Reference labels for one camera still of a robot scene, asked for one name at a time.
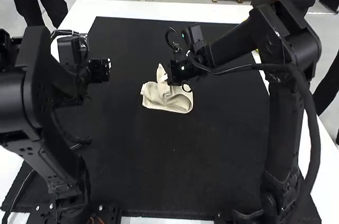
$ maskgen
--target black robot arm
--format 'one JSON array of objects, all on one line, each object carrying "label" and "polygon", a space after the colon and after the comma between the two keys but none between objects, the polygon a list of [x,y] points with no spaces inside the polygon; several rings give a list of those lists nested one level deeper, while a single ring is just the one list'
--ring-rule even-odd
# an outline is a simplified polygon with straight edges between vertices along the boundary
[{"label": "black robot arm", "polygon": [[[65,42],[69,55],[81,52],[80,38]],[[83,57],[60,64],[51,55],[50,32],[39,26],[27,28],[22,39],[1,30],[0,45],[0,143],[46,180],[59,218],[86,223],[88,171],[81,156],[69,149],[54,110],[81,105],[90,83],[109,80],[110,62]]]},{"label": "black robot arm", "polygon": [[[318,36],[298,11],[283,0],[273,6],[253,9],[246,21],[211,44],[205,44],[199,25],[185,29],[182,37],[188,52],[176,49],[168,80],[172,85],[182,85],[206,73],[223,75],[250,69],[265,72],[270,83],[270,124],[261,179],[263,210],[262,214],[253,215],[234,211],[234,220],[239,223],[294,223],[289,222],[292,221],[291,212],[310,193],[320,164],[317,117],[309,92],[309,82],[321,54]],[[221,69],[255,49],[259,50],[262,64]],[[306,182],[301,186],[298,156],[305,108],[312,150]]]}]

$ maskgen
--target rubber mat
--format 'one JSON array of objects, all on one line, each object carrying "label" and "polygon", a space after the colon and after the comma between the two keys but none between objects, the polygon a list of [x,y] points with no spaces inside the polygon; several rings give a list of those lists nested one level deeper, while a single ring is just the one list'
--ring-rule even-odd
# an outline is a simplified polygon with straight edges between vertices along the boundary
[{"label": "rubber mat", "polygon": [[[193,81],[194,108],[189,114],[149,110],[142,106],[143,83],[156,80],[159,63],[172,58],[164,34],[190,22],[98,17],[88,35],[92,58],[110,57],[109,83],[89,88],[83,107],[59,110],[65,128],[91,136],[82,149],[91,176],[92,199],[114,201],[127,216],[212,219],[232,209],[261,208],[269,122],[269,96],[257,71],[207,76]],[[212,41],[231,24],[201,24]],[[228,67],[254,63],[247,54]],[[2,210],[29,172],[24,164]],[[36,176],[16,211],[49,202],[47,186]],[[302,223],[320,223],[309,198],[298,213]]]}]

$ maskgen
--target black cable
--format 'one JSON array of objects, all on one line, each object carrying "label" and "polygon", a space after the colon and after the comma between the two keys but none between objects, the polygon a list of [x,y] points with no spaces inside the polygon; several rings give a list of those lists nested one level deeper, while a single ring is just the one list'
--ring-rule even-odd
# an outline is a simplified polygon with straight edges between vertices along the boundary
[{"label": "black cable", "polygon": [[52,118],[58,128],[58,130],[61,132],[61,135],[65,138],[65,140],[69,142],[73,142],[75,144],[80,144],[80,145],[90,145],[92,143],[92,138],[91,137],[86,137],[86,138],[80,138],[80,137],[75,137],[71,135],[69,132],[63,129],[61,122],[53,110],[52,112]]},{"label": "black cable", "polygon": [[80,36],[80,33],[75,32],[73,30],[54,30],[51,33],[51,43],[54,41],[54,39],[58,36]]},{"label": "black cable", "polygon": [[182,49],[180,45],[174,41],[170,42],[170,33],[175,33],[179,38],[181,38],[180,34],[172,27],[168,28],[168,30],[165,33],[165,40],[167,45],[172,48],[175,52],[180,52]]},{"label": "black cable", "polygon": [[308,195],[311,193],[313,185],[317,178],[320,167],[321,141],[317,112],[312,93],[309,90],[309,85],[305,80],[305,76],[294,64],[288,64],[287,69],[295,78],[298,90],[304,101],[304,106],[307,113],[309,135],[311,139],[310,161],[308,165],[307,175],[305,177],[305,183],[300,189],[300,193],[296,201],[296,209],[294,209],[293,214],[290,218],[290,220],[292,220],[291,223],[294,223],[293,218],[295,218],[295,213],[300,210],[299,207],[305,203],[305,200],[307,200]]},{"label": "black cable", "polygon": [[28,184],[28,181],[31,181],[32,178],[33,178],[33,175],[32,174],[35,174],[36,171],[33,169],[30,171],[30,173],[27,175],[27,177],[25,178],[25,180],[23,181],[19,191],[17,192],[12,204],[11,204],[11,207],[8,211],[5,212],[3,218],[2,218],[2,224],[7,224],[8,223],[8,218],[10,217],[11,215],[11,212],[14,208],[14,206],[16,205],[17,201],[19,200],[21,194],[22,194],[22,191],[23,191],[23,188]]},{"label": "black cable", "polygon": [[247,70],[253,70],[253,69],[257,69],[257,70],[266,70],[266,71],[284,71],[286,70],[286,66],[285,65],[280,65],[280,64],[246,64],[246,65],[241,65],[238,67],[233,67],[230,69],[225,69],[225,70],[213,70],[210,69],[209,67],[198,63],[197,61],[194,60],[194,58],[192,57],[192,55],[190,55],[190,51],[187,52],[186,54],[188,56],[189,61],[196,66],[199,69],[202,69],[212,75],[215,76],[221,76],[227,73],[235,73],[235,72],[241,72],[241,71],[247,71]]}]

